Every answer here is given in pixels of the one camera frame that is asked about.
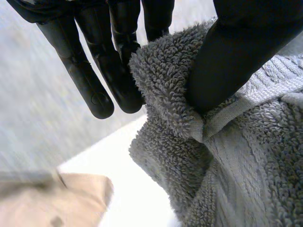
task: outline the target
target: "beige cloth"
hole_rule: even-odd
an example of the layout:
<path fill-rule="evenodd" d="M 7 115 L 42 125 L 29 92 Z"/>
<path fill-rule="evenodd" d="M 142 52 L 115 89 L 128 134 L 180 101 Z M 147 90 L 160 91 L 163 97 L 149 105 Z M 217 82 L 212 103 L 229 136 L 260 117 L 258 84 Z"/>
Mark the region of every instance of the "beige cloth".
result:
<path fill-rule="evenodd" d="M 0 183 L 2 227 L 97 227 L 113 186 L 105 176 L 54 174 L 45 183 Z"/>

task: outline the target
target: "towel fold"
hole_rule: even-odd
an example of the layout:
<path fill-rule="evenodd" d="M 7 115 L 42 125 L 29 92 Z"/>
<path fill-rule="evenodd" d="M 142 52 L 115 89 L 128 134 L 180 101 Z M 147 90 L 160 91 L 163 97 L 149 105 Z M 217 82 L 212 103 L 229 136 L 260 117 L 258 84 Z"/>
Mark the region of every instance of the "towel fold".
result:
<path fill-rule="evenodd" d="M 214 21 L 133 55 L 148 119 L 130 155 L 168 193 L 185 227 L 302 226 L 303 54 L 282 50 L 199 116 L 185 84 Z"/>

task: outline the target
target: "robotic hand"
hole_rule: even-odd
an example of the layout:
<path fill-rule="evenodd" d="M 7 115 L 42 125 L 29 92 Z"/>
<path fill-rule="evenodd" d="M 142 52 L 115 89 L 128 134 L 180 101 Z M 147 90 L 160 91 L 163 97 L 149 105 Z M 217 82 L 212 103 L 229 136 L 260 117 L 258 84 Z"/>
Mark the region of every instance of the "robotic hand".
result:
<path fill-rule="evenodd" d="M 120 108 L 135 113 L 143 98 L 130 74 L 128 62 L 137 43 L 140 0 L 7 0 L 28 22 L 36 23 L 55 48 L 71 79 L 92 114 L 105 119 L 114 104 L 92 69 L 79 40 L 75 21 L 89 50 Z M 143 0 L 145 27 L 149 41 L 167 34 L 174 0 Z M 112 43 L 111 25 L 116 43 Z"/>

